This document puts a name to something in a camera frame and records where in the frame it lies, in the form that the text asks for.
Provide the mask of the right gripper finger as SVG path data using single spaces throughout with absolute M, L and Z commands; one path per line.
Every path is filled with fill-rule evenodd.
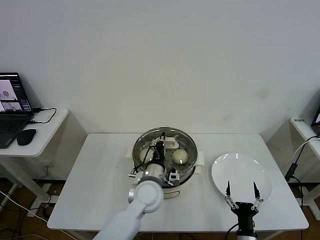
M 227 202 L 228 206 L 232 210 L 235 210 L 235 209 L 238 208 L 238 205 L 236 204 L 236 202 L 231 197 L 231 188 L 230 188 L 230 182 L 229 181 L 227 182 L 227 188 L 225 190 L 224 199 Z
M 255 202 L 254 202 L 253 206 L 251 207 L 251 209 L 252 209 L 253 211 L 255 211 L 255 212 L 258 212 L 258 211 L 259 211 L 260 204 L 261 204 L 262 202 L 264 202 L 264 199 L 261 198 L 260 191 L 259 191 L 259 189 L 257 188 L 257 185 L 256 185 L 255 182 L 253 183 L 253 188 L 254 188 Z

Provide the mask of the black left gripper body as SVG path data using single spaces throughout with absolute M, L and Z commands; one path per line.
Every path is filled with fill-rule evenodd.
M 160 140 L 155 143 L 154 145 L 154 153 L 152 160 L 163 164 L 165 161 L 165 142 L 163 140 Z

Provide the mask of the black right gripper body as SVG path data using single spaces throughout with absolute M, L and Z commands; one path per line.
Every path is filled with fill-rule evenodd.
M 258 208 L 253 203 L 239 202 L 231 208 L 231 211 L 237 216 L 239 231 L 253 231 L 253 217 L 259 212 Z

